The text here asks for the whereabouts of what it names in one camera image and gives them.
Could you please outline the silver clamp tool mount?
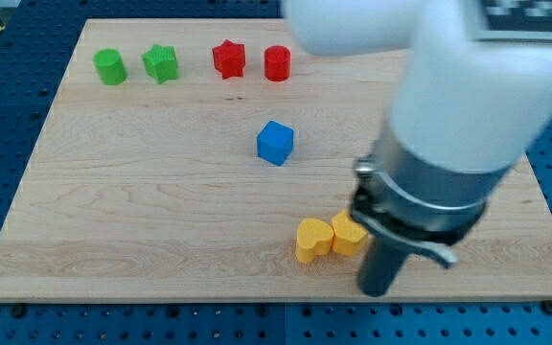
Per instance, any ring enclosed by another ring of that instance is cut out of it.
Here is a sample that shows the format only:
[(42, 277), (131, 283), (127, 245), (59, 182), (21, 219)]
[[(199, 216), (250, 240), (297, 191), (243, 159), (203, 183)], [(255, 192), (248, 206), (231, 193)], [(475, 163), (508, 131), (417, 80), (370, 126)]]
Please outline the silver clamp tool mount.
[(356, 161), (358, 185), (350, 214), (380, 242), (449, 268), (458, 262), (450, 247), (478, 222), (510, 168), (462, 172), (442, 167), (407, 147), (387, 124), (370, 153)]

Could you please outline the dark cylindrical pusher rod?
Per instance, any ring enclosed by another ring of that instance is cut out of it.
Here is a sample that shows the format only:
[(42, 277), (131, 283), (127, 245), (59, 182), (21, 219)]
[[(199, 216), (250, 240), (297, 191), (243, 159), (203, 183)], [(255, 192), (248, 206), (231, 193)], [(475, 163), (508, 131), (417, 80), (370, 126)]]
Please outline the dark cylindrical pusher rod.
[(380, 297), (392, 286), (408, 253), (374, 238), (357, 275), (359, 289), (368, 296)]

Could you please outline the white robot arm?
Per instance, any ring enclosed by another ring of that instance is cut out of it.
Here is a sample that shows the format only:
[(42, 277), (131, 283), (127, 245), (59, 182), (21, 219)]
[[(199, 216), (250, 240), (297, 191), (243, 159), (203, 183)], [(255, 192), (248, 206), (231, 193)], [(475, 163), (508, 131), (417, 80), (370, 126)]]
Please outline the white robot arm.
[(387, 292), (407, 256), (453, 266), (500, 179), (552, 117), (552, 1), (286, 1), (321, 57), (407, 49), (378, 140), (355, 163), (372, 235), (357, 283)]

